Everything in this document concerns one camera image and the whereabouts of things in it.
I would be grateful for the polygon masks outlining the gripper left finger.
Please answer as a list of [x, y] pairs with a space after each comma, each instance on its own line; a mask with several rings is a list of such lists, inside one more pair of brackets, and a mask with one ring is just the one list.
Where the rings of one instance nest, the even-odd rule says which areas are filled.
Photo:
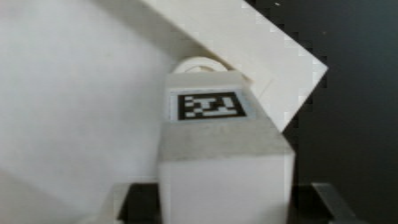
[[112, 186], [96, 224], [162, 224], [154, 182], [121, 183]]

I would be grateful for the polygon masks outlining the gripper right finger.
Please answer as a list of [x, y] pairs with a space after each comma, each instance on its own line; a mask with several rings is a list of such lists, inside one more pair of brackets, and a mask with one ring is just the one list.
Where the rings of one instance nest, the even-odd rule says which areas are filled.
[[369, 224], [357, 217], [330, 183], [293, 186], [289, 224]]

